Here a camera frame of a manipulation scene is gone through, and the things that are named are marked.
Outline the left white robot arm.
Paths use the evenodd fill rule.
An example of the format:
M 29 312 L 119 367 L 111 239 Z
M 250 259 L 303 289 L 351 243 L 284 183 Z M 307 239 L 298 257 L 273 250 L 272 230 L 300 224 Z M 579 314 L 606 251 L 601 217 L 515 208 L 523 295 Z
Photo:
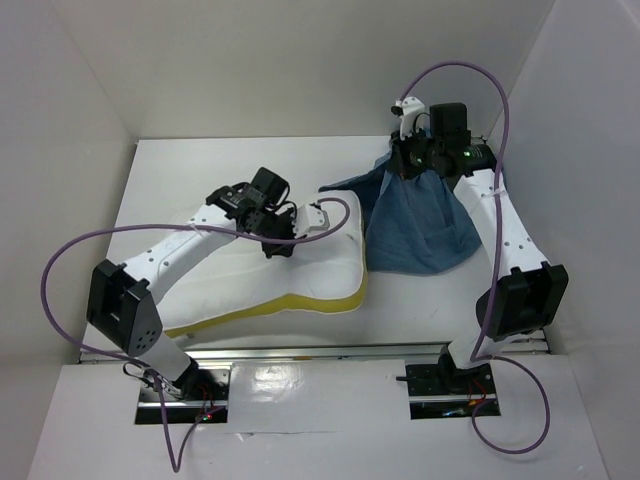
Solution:
M 213 378 L 165 333 L 157 306 L 189 271 L 239 234 L 264 238 L 266 257 L 293 253 L 296 210 L 289 183 L 261 167 L 249 182 L 206 197 L 183 230 L 121 264 L 104 260 L 91 277 L 87 321 L 126 355 L 149 365 L 176 399 L 213 396 Z

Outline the white pillow yellow edge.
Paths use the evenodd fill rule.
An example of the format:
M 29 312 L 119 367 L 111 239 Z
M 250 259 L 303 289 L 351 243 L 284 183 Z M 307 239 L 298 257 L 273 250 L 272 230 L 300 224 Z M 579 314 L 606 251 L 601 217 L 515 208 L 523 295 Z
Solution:
M 364 327 L 358 308 L 367 287 L 362 212 L 348 191 L 320 194 L 336 233 L 268 259 L 237 240 L 187 273 L 159 304 L 172 338 L 300 336 L 338 343 Z

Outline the blue pillowcase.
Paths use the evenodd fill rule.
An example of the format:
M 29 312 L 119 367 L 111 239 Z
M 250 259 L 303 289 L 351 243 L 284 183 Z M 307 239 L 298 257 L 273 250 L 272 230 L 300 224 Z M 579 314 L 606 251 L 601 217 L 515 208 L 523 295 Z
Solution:
M 367 172 L 319 188 L 358 197 L 368 270 L 437 275 L 470 259 L 482 241 L 444 180 L 430 170 L 403 180 L 388 170 L 390 159 L 386 153 Z

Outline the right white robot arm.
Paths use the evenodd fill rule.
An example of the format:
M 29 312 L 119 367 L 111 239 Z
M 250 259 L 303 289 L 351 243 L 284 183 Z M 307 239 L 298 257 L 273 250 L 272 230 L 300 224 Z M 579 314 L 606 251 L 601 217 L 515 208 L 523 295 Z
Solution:
M 491 356 L 552 323 L 569 276 L 533 242 L 496 156 L 488 145 L 473 142 L 464 104 L 426 107 L 407 97 L 391 111 L 400 120 L 390 139 L 392 172 L 403 180 L 436 173 L 469 215 L 497 269 L 476 302 L 475 320 L 442 349 L 434 375 L 448 393 L 474 393 Z

